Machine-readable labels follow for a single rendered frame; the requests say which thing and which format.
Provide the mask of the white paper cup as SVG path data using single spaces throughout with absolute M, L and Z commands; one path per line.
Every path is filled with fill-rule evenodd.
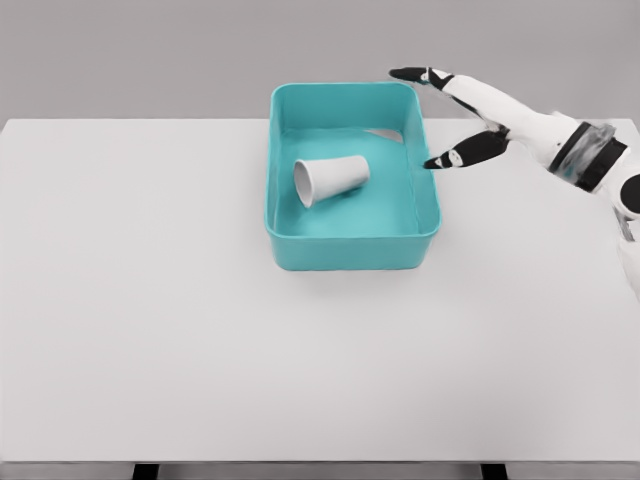
M 361 155 L 294 163 L 296 193 L 305 208 L 336 195 L 359 188 L 370 179 L 367 160 Z

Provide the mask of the teal plastic basket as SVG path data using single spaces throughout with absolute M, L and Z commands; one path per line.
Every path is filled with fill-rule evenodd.
M 363 186 L 306 208 L 298 160 L 359 155 Z M 397 82 L 289 83 L 271 96 L 264 223 L 285 270 L 419 266 L 442 214 L 419 98 Z

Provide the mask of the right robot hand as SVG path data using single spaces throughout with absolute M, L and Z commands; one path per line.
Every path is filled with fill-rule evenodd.
M 506 93 L 477 79 L 431 67 L 402 67 L 389 71 L 398 80 L 431 86 L 483 119 L 486 129 L 424 162 L 429 170 L 476 165 L 506 152 L 511 141 L 542 134 L 544 116 Z

